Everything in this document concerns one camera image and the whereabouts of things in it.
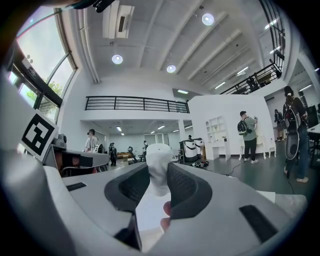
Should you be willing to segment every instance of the black metal railing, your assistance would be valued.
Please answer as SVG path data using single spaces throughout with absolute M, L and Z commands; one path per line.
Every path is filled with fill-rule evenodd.
M 276 21 L 269 26 L 273 47 L 273 63 L 282 71 L 285 60 L 286 34 L 282 21 L 281 13 L 272 0 L 259 0 L 268 24 Z
M 279 79 L 281 75 L 282 73 L 279 68 L 274 63 L 272 63 L 220 94 L 247 95 L 262 87 L 267 86 L 273 80 Z
M 133 96 L 87 96 L 85 110 L 144 110 L 189 113 L 181 101 Z

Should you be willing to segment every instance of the large glass window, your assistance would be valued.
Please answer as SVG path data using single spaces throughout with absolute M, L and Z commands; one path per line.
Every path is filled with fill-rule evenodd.
M 68 58 L 66 58 L 50 80 L 49 87 L 60 97 L 62 96 L 64 87 L 72 72 L 73 68 L 71 67 Z
M 45 82 L 66 54 L 54 16 L 39 22 L 24 32 L 17 38 L 17 42 L 24 56 Z
M 59 108 L 48 100 L 45 96 L 42 98 L 39 110 L 52 122 L 56 122 Z
M 25 101 L 33 108 L 37 99 L 37 92 L 35 90 L 31 90 L 24 83 L 22 84 L 19 94 Z
M 35 23 L 40 21 L 41 19 L 51 15 L 54 13 L 54 9 L 52 7 L 45 7 L 41 6 L 39 7 L 23 24 L 23 26 L 20 28 L 17 36 L 20 36 L 25 30 L 27 30 L 29 27 L 33 26 Z

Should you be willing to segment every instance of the white wall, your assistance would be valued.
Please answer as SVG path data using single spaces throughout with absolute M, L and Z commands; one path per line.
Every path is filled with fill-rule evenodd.
M 172 89 L 209 95 L 210 92 L 179 75 L 150 69 L 114 70 L 90 87 L 90 96 L 134 96 L 174 101 Z
M 238 134 L 238 123 L 240 111 L 247 111 L 251 117 L 258 118 L 258 135 L 265 138 L 265 150 L 269 150 L 271 139 L 274 143 L 273 124 L 264 97 L 254 95 L 211 95 L 196 96 L 189 101 L 190 115 L 193 125 L 194 138 L 203 139 L 206 147 L 208 143 L 206 121 L 218 116 L 224 116 L 230 153 L 238 155 L 240 152 L 240 135 Z M 257 147 L 257 153 L 262 153 L 261 146 Z
M 95 129 L 105 134 L 94 123 L 81 121 L 90 84 L 87 77 L 83 68 L 76 71 L 66 90 L 59 111 L 57 125 L 59 132 L 66 136 L 66 145 L 70 150 L 81 151 L 84 149 L 89 129 Z

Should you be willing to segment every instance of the air conditioner unit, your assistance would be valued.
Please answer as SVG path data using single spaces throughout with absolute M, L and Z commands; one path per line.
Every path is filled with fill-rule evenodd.
M 135 7 L 129 5 L 120 5 L 116 0 L 103 11 L 102 18 L 102 37 L 128 38 L 132 16 Z

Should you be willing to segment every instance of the white bookshelf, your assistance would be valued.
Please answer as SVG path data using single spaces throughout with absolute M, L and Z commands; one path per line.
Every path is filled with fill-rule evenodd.
M 228 160 L 231 156 L 230 146 L 228 141 L 227 126 L 224 117 L 217 116 L 205 122 L 206 132 L 208 137 L 208 142 L 210 147 L 212 147 L 212 156 L 211 152 L 208 159 L 216 159 L 219 157 L 220 152 L 223 152 L 225 155 L 225 160 Z

